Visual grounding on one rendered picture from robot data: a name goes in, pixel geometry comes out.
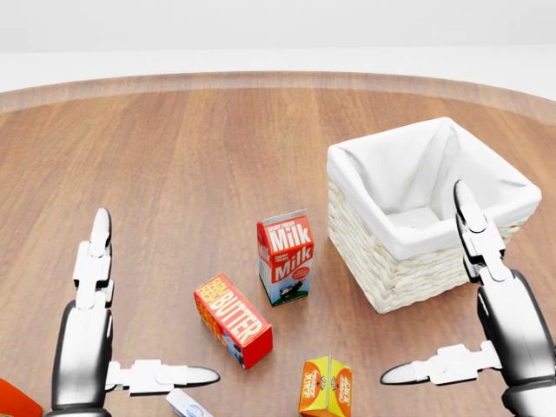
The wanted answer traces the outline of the orange juice carton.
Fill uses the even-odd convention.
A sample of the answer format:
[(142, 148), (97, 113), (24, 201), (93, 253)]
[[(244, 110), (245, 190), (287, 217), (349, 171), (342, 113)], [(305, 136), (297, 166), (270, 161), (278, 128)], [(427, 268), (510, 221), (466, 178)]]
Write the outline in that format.
[(299, 417), (351, 417), (353, 371), (330, 355), (304, 363)]

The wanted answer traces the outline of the red orange rounded object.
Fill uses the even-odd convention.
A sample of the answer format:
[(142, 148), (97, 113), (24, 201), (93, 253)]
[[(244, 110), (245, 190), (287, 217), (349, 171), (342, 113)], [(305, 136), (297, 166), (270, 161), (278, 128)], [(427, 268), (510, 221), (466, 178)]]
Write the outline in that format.
[(42, 417), (41, 406), (0, 378), (0, 417)]

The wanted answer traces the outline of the red orange butter box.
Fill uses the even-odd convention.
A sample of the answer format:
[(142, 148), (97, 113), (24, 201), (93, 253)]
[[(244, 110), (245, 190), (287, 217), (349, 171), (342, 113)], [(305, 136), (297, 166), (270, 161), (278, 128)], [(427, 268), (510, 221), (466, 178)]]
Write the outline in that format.
[(272, 326), (226, 275), (201, 285), (194, 297), (204, 323), (243, 368), (273, 348)]

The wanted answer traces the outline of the white blue printed box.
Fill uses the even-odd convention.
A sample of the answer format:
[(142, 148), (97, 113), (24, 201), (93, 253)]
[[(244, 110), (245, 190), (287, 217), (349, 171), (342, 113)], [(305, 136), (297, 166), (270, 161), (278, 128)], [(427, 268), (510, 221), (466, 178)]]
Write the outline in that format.
[(179, 417), (214, 417), (180, 388), (172, 389), (167, 394), (166, 400)]

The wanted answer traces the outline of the red white milk carton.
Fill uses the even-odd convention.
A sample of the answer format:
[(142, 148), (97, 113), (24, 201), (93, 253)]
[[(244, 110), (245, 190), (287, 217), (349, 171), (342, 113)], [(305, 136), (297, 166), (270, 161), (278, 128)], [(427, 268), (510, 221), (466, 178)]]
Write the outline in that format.
[(314, 239), (307, 210), (257, 223), (259, 276), (269, 302), (277, 306), (308, 295)]

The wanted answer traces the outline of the white woven lined basket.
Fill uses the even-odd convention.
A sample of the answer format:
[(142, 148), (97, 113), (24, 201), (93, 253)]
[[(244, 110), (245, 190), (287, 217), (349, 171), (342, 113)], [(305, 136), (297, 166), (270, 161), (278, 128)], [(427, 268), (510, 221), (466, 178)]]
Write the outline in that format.
[(332, 145), (327, 172), (329, 238), (380, 313), (467, 281), (456, 181), (504, 240), (541, 199), (536, 185), (447, 117)]

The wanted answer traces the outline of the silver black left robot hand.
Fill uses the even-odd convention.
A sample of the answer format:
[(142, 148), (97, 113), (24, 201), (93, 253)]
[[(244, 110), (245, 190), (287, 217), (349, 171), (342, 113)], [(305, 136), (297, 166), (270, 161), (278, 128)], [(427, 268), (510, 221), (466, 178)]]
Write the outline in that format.
[(51, 410), (45, 417), (112, 417), (108, 392), (162, 395), (179, 387), (216, 383), (213, 369), (136, 360), (124, 369), (112, 358), (114, 282), (111, 218), (99, 208), (90, 238), (79, 244), (73, 281), (76, 298), (63, 311), (52, 373)]

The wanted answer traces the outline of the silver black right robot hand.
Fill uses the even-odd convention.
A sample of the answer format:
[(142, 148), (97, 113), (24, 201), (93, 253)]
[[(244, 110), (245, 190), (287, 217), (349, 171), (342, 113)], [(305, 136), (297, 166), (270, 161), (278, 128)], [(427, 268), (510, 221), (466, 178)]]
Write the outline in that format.
[(506, 409), (517, 417), (556, 417), (556, 349), (533, 292), (523, 274), (504, 265), (499, 230), (462, 180), (454, 184), (453, 198), (465, 270), (479, 286), (477, 312), (486, 340), (476, 352), (458, 344), (438, 349), (426, 361), (393, 367), (381, 383), (446, 385), (493, 368), (507, 385)]

